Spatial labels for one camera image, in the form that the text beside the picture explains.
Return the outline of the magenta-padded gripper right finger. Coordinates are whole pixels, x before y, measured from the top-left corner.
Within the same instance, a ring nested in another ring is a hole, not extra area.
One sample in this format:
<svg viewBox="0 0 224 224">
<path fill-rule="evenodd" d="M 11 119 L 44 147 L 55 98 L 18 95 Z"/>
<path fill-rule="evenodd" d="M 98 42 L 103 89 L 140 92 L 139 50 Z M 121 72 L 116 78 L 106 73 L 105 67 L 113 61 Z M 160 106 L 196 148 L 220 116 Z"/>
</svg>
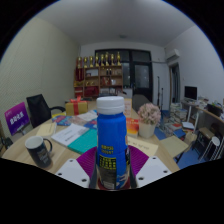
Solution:
<svg viewBox="0 0 224 224">
<path fill-rule="evenodd" d="M 140 188 L 171 174 L 157 156 L 148 156 L 134 146 L 130 150 L 130 186 Z"/>
</svg>

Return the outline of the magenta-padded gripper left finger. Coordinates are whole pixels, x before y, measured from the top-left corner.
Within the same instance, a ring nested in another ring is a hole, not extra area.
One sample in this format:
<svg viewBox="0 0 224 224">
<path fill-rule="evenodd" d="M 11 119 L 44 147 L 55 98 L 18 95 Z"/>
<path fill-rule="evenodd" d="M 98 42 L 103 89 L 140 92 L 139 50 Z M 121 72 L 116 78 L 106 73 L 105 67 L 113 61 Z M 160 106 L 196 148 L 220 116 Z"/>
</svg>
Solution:
<svg viewBox="0 0 224 224">
<path fill-rule="evenodd" d="M 77 159 L 68 159 L 56 175 L 84 188 L 95 189 L 97 185 L 97 148 L 93 147 Z"/>
</svg>

